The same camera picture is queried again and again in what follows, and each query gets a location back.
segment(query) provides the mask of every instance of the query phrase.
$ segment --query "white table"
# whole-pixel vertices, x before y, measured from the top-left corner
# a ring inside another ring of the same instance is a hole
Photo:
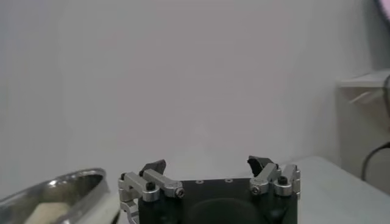
[[[293,164],[302,171],[300,224],[381,224],[390,223],[390,197],[362,182],[336,165],[310,157]],[[107,200],[105,208],[113,214],[119,208],[118,194]],[[88,223],[100,223],[104,215]],[[120,223],[127,223],[121,214]]]

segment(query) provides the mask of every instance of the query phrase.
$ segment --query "white wall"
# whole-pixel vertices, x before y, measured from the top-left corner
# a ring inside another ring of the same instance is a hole
[[[339,162],[334,82],[386,66],[363,0],[2,4],[0,196],[93,166],[115,187],[160,158],[176,178]]]

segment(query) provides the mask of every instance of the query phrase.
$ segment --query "black screw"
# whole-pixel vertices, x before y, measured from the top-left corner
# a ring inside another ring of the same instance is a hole
[[[156,189],[156,184],[154,182],[147,182],[146,183],[146,190],[147,191],[152,191]]]
[[[287,185],[287,184],[288,184],[287,177],[285,177],[285,176],[280,176],[280,177],[278,178],[278,184],[280,184],[280,185]]]

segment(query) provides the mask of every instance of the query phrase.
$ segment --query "bowl rim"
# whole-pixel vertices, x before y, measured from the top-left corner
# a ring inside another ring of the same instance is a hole
[[[43,186],[47,186],[53,181],[58,182],[64,180],[73,180],[79,177],[87,177],[90,175],[100,175],[102,176],[102,180],[94,188],[92,188],[89,193],[87,193],[84,197],[82,197],[79,201],[72,205],[68,213],[58,218],[58,220],[55,222],[55,224],[76,223],[93,206],[95,206],[101,198],[103,198],[107,193],[110,192],[106,180],[107,173],[103,168],[82,169],[61,176],[57,176],[50,180],[43,181],[41,183],[18,191],[12,195],[9,195],[3,199],[0,199],[0,207],[9,204],[11,201],[16,200],[19,197],[23,197],[26,193],[33,191],[34,189],[39,189]]]

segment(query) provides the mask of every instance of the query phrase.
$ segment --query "silver metal bracket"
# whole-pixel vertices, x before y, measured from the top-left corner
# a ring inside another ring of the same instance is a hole
[[[171,180],[152,169],[145,170],[143,178],[147,181],[156,183],[167,197],[183,198],[185,195],[182,182]]]
[[[300,198],[300,170],[296,165],[287,165],[282,175],[274,181],[275,194],[287,197],[293,193]]]
[[[250,191],[253,195],[266,194],[269,191],[269,185],[280,176],[281,170],[278,165],[268,163],[257,177],[249,180]]]

